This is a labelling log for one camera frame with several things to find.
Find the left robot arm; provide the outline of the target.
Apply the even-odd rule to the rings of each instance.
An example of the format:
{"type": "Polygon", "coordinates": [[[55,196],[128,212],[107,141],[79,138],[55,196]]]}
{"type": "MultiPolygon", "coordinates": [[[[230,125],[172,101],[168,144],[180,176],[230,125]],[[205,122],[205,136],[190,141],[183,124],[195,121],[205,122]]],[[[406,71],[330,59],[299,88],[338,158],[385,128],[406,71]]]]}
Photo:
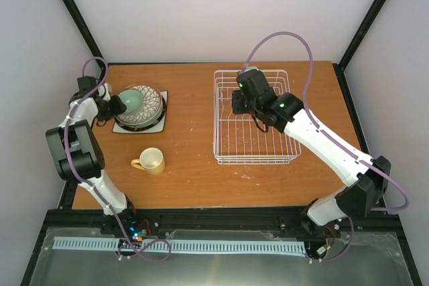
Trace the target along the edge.
{"type": "Polygon", "coordinates": [[[129,198],[120,192],[105,170],[105,158],[92,126],[126,111],[109,84],[92,76],[78,78],[78,92],[70,99],[66,118],[46,131],[56,171],[64,181],[78,184],[101,205],[104,215],[125,234],[139,227],[139,216],[129,198]]]}

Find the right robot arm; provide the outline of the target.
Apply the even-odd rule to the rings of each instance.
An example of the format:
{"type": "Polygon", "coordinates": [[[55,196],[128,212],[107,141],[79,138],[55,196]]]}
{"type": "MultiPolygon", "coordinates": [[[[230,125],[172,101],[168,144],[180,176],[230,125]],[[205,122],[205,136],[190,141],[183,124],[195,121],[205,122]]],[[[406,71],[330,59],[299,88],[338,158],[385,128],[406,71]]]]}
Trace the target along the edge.
{"type": "Polygon", "coordinates": [[[303,144],[343,183],[339,191],[307,205],[299,219],[302,230],[315,235],[330,222],[344,217],[361,220],[375,209],[387,190],[391,163],[386,158],[374,159],[355,149],[306,111],[293,94],[277,95],[261,70],[241,72],[236,81],[239,88],[232,93],[234,114],[251,115],[260,131],[273,128],[303,144]]]}

